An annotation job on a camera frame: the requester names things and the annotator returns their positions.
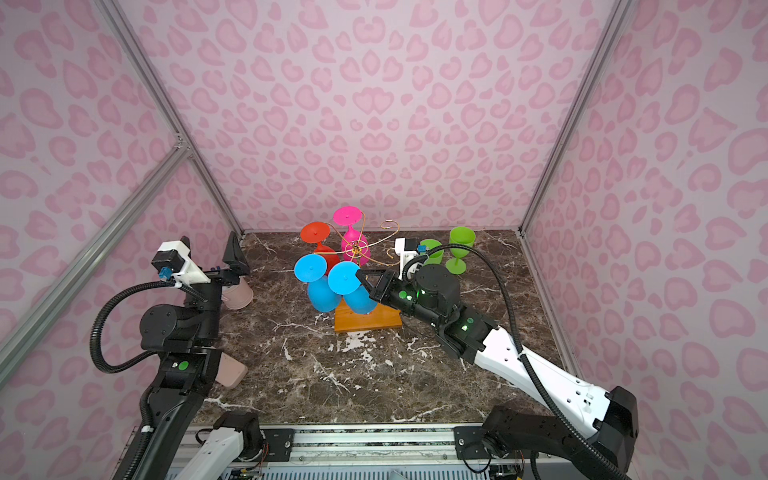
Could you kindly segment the blue wine glass front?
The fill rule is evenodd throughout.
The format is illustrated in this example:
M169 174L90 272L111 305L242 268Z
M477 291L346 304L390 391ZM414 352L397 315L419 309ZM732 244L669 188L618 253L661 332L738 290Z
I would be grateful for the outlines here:
M377 303L369 298L368 291L357 278L359 271L360 267L351 261L340 262L331 269L328 283L355 314L368 315L375 310Z

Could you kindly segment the blue wine glass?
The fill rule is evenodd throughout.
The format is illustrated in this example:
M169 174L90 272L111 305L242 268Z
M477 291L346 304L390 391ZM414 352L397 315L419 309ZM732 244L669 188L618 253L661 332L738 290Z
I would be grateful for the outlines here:
M360 267L351 261L340 262L331 269L328 283L355 314L368 315L375 310L377 303L369 298L368 291L357 278L359 271Z
M341 302L341 296L329 286L326 271L327 262L318 254L305 255L294 266L296 278L307 285L310 303L321 313L334 311Z

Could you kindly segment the green wine glass front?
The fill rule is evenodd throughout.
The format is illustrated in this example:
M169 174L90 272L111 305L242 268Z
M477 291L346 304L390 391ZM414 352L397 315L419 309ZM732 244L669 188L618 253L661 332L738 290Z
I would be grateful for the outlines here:
M427 251L431 251L434 248L437 248L441 245L442 243L436 239L431 239L431 238L424 239L419 243L419 252L424 253ZM425 265L441 264L443 260L443 255L444 255L443 250L437 251L436 253L431 254L429 258L424 261L424 264Z

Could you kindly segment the green wine glass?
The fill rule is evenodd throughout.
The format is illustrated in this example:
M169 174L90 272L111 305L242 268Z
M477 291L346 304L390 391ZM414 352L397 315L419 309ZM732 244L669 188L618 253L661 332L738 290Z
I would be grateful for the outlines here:
M472 248L476 240L476 233L468 227L455 227L450 231L449 242ZM447 270L453 275L461 275L466 272L467 265L464 258L469 254L465 249L450 249L452 258L445 263Z
M419 252L424 253L427 251L431 251L434 248L437 248L441 245L442 243L436 239L431 239L431 238L424 239L419 243ZM431 254L429 258L424 261L424 264L425 265L441 264L443 260L443 255L444 255L443 250L437 251L436 253Z

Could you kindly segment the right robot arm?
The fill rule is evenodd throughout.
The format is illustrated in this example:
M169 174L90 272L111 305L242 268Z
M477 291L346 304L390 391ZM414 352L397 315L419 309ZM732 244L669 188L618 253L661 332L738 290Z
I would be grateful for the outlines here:
M360 270L371 300L430 325L447 353L508 381L546 406L546 415L495 407L478 450L490 458L513 452L569 461L588 479L625 479L639 434L637 400L622 387L607 391L519 346L499 323L463 301L457 277L437 264L411 277Z

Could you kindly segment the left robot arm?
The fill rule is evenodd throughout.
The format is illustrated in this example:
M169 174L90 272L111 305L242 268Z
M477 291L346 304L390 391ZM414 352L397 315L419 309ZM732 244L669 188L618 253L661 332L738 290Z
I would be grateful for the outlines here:
M187 237L164 242L151 260L157 280L119 292L97 315L89 348L98 370L115 374L153 356L159 359L154 379L139 398L141 421L118 463L116 479L164 478L214 385L224 358L214 346L222 293L250 271L236 233L229 234L222 261L220 267L203 270L191 257ZM164 288L182 291L183 303L150 307L139 322L141 353L121 364L109 364L101 350L101 331L111 311L135 294Z

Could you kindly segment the wooden rack base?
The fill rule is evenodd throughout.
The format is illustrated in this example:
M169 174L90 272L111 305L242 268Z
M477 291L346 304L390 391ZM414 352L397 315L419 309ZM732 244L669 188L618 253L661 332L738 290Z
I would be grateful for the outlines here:
M335 310L334 331L349 333L378 329L397 329L403 325L400 312L378 305L371 313L361 315L355 313L345 299Z

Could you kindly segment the magenta wine glass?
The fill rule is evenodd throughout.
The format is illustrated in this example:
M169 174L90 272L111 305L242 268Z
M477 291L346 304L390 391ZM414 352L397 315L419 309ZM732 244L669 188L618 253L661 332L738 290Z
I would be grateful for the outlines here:
M344 206L334 212L333 221L347 228L341 241L344 260L357 263L359 266L368 263L370 260L368 239L360 229L356 228L358 223L364 223L363 212L354 206Z

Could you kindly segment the red wine glass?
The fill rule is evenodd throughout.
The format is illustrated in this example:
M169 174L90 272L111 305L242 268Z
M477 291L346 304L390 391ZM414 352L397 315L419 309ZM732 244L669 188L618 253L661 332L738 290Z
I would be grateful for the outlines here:
M329 238L331 227L325 222L312 222L304 226L300 232L300 238L307 244L315 246L314 254L322 257L326 262L326 273L329 274L341 258L339 253L325 244Z

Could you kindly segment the pink pen holder cup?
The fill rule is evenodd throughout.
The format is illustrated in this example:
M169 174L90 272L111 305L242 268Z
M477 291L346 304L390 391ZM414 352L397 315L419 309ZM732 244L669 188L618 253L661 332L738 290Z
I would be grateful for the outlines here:
M247 307L254 298L254 292L250 285L243 279L237 285L227 286L222 289L223 304L230 310L241 310Z

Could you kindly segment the pink sponge block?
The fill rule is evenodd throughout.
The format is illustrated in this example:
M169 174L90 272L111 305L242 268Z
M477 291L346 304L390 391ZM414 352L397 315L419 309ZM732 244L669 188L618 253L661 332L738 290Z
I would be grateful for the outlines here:
M242 382L247 372L248 367L245 364L222 353L215 382L225 389L233 389Z

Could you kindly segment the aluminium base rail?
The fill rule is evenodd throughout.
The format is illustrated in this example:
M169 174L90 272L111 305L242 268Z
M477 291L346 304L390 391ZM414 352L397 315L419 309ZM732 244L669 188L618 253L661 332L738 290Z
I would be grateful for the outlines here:
M557 418L494 409L481 425L309 425L262 427L251 413L228 412L188 457L181 479L217 479L236 463L398 461L492 462L512 453L547 454L573 464L586 478L610 479L609 466L626 473L639 434L637 421L610 414L578 441Z

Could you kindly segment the diagonal aluminium frame bar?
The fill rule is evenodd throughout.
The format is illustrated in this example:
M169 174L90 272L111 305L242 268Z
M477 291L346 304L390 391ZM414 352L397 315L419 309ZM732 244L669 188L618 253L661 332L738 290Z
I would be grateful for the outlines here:
M40 297L40 301L22 317L19 326L1 344L2 385L9 383L30 352L52 328L55 320L71 304L187 157L186 143L181 143L169 152L68 264L62 275Z

